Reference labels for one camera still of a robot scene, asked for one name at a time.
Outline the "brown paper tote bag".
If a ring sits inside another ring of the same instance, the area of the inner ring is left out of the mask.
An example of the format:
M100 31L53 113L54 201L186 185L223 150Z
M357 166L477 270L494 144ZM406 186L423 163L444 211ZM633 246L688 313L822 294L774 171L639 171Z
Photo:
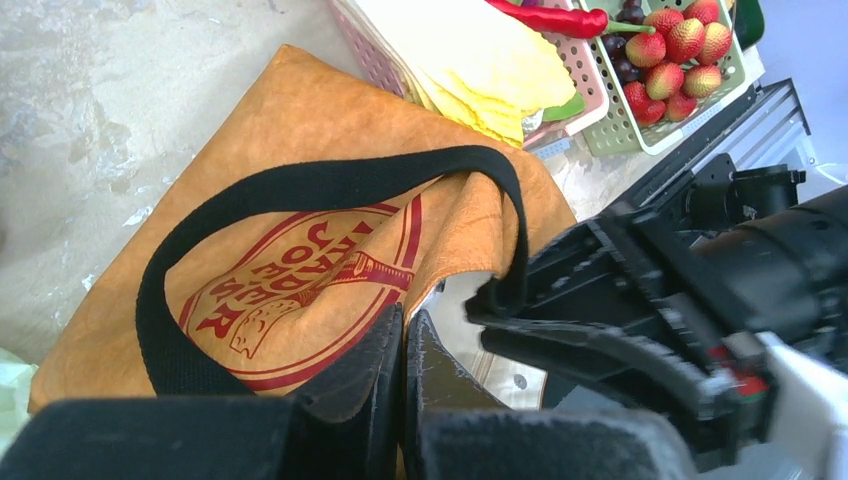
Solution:
M67 399L285 395L382 314L572 226L543 163L281 47L82 301L31 386Z

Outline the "toy napa cabbage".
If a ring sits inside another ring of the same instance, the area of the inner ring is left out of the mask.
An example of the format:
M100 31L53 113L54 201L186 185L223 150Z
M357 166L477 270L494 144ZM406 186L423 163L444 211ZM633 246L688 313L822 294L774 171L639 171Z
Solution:
M513 147L523 120L577 93L556 47L485 1L349 1L406 99Z

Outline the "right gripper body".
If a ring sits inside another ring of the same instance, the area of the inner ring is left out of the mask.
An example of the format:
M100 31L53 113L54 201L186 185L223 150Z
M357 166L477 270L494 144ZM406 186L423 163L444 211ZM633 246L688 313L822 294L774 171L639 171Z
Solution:
M847 376L847 191L838 188L688 246L649 210L583 222L529 264L538 274L657 274L680 288L672 301L706 331L723 373L723 415L682 424L658 412L694 458L734 458L771 442L778 385L760 332Z

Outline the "toy grape bunch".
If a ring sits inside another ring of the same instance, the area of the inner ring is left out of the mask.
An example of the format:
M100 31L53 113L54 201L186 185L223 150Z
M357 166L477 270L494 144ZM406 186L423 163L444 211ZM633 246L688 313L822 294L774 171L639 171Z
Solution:
M626 0L621 10L615 16L620 23L641 25L645 18L641 0ZM633 65L626 56L626 43L634 33L615 33L602 36L603 46L612 61L613 70L622 84L638 81L640 69Z

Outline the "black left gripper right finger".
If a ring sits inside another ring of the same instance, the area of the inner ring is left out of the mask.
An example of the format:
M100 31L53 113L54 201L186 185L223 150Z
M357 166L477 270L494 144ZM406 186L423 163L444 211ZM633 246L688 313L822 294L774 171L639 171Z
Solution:
M410 479L693 479L682 437L632 410L513 410L443 346L429 313L406 340L402 441Z

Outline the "toy lychee bunch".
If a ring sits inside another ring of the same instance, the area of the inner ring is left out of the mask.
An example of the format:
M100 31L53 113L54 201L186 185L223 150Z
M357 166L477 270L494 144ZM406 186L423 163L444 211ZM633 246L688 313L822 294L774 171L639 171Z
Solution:
M635 34L626 43L626 56L640 69L640 79L620 84L625 102L641 127L662 121L681 123L698 102L723 83L718 66L730 50L733 34L719 21L719 1L693 1L686 7L657 7L641 25L654 34Z

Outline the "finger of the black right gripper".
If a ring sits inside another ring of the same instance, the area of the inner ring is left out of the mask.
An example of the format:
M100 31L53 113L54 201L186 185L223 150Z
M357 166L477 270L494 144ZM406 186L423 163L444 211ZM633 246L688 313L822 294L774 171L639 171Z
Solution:
M657 274L538 274L525 290L493 279L464 304L484 347L675 423L723 415L723 373L702 327Z

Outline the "green plastic grocery bag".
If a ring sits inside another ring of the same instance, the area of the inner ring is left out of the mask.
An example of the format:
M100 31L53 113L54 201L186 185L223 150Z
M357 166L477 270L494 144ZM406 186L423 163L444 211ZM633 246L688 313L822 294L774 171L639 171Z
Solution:
M5 454L30 419L29 396L37 370L37 365L1 350L1 455Z

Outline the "toy red chili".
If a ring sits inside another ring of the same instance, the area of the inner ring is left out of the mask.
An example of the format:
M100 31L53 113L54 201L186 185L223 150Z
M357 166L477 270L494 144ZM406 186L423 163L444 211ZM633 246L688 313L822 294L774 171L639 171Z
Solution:
M534 31L555 33L576 39L592 39L606 34L654 34L656 32L652 26L632 25L611 20L601 9L587 11L539 6L524 7L503 0L487 0L487 3Z

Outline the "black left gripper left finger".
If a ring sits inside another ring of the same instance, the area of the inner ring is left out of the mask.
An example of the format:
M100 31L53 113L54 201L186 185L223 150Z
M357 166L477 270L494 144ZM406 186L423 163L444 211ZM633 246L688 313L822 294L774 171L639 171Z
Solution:
M5 479L390 479L403 314L297 391L59 401L1 460Z

